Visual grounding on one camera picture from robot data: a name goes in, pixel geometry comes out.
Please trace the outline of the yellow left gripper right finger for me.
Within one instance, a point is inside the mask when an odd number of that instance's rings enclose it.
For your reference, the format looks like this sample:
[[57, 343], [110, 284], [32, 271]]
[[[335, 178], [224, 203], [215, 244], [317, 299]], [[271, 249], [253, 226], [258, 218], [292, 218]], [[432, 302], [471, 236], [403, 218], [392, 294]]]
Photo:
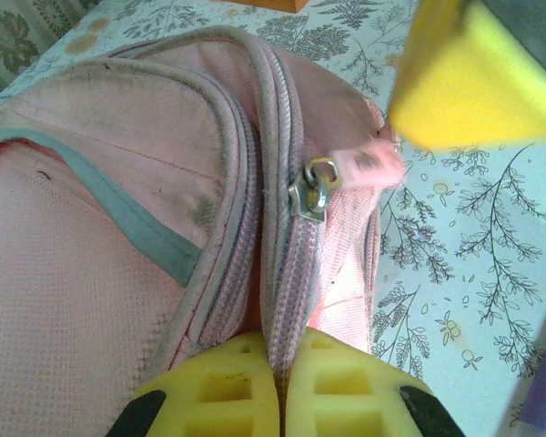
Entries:
[[440, 437], [464, 432], [423, 381], [308, 328], [288, 384], [285, 434]]

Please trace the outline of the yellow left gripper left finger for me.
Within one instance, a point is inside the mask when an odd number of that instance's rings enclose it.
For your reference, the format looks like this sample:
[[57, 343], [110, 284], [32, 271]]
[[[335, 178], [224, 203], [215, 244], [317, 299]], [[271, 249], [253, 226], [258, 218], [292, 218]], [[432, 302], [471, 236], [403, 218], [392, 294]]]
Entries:
[[141, 387], [113, 436], [276, 437], [278, 392], [260, 333], [239, 335]]

